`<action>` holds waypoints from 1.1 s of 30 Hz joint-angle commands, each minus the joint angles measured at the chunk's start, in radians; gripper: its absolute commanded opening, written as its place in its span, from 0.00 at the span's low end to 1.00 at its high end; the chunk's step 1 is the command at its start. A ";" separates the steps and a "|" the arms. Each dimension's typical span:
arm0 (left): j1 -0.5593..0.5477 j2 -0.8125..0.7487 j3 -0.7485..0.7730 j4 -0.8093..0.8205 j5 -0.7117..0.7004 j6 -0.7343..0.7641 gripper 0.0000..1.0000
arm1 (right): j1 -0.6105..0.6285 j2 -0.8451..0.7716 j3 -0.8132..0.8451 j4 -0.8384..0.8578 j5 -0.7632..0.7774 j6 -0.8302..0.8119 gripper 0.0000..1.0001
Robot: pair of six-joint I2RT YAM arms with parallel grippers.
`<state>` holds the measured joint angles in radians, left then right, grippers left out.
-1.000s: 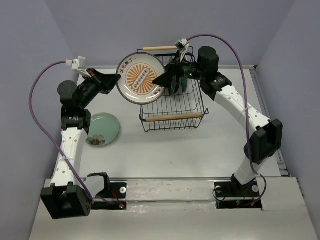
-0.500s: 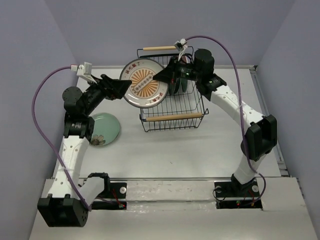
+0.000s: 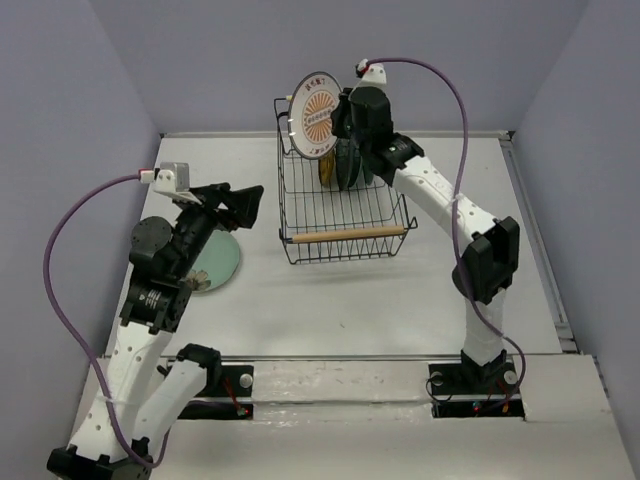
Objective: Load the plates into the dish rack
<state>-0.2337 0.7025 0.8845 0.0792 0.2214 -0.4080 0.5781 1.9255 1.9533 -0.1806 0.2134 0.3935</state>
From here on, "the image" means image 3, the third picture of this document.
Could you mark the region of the white plate orange sunburst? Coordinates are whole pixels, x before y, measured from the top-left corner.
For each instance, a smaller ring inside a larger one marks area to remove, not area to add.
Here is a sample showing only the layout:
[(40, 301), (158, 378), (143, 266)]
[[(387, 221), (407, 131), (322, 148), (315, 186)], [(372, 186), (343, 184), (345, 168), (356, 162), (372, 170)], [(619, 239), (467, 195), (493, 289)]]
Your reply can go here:
[(331, 114), (337, 108), (341, 88), (327, 72), (304, 77), (289, 99), (288, 136), (303, 158), (317, 160), (336, 144)]

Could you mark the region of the large dark teal plate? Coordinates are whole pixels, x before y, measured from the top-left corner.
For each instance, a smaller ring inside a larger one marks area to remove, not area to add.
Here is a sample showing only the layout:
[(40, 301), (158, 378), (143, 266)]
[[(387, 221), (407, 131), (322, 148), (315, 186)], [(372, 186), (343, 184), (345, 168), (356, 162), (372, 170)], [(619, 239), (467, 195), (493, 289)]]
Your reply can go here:
[(340, 191), (353, 187), (361, 171), (361, 155), (357, 145), (347, 139), (339, 139), (335, 149), (335, 170)]

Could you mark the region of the yellow brown rimmed plate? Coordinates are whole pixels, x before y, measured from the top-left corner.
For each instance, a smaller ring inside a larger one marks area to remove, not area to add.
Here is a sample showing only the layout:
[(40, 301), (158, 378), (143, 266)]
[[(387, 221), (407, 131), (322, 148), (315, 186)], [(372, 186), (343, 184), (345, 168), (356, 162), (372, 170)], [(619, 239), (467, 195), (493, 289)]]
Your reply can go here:
[(335, 152), (331, 151), (318, 160), (318, 178), (320, 185), (329, 188), (335, 168)]

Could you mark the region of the red teal flower plate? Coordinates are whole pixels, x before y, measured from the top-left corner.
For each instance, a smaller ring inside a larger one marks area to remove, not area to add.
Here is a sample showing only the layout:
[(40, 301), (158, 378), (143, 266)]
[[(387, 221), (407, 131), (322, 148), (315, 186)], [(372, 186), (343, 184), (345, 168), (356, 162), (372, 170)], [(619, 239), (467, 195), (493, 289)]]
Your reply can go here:
[(374, 181), (375, 174), (370, 170), (365, 160), (361, 161), (361, 171), (362, 171), (364, 184), (367, 186), (370, 186)]

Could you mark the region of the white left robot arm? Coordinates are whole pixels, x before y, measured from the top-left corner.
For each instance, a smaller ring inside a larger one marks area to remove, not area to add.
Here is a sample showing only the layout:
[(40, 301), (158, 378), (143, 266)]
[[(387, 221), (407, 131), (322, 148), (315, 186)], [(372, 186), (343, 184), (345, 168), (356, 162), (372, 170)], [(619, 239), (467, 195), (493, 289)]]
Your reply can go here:
[(169, 433), (182, 411), (197, 394), (219, 388), (220, 352), (189, 343), (161, 385), (147, 391), (190, 300), (186, 279), (196, 259), (214, 232), (252, 228), (263, 194), (261, 185), (189, 188), (174, 201), (180, 210), (174, 222), (151, 216), (133, 227), (133, 270), (106, 367), (69, 319), (60, 318), (89, 358), (99, 390), (68, 445), (50, 453), (47, 468), (56, 477), (149, 478), (164, 460)]

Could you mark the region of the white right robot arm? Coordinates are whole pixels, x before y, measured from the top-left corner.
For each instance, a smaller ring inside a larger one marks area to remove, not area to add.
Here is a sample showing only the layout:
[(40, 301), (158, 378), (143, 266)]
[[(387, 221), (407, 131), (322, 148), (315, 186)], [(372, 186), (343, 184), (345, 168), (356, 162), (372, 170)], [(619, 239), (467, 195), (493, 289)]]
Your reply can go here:
[(364, 165), (409, 197), (451, 238), (452, 281), (463, 296), (466, 333), (460, 360), (432, 369), (435, 396), (485, 395), (498, 388), (507, 361), (502, 331), (506, 291), (519, 264), (520, 226), (458, 192), (410, 137), (395, 131), (390, 101), (374, 86), (344, 89), (332, 133), (354, 145)]

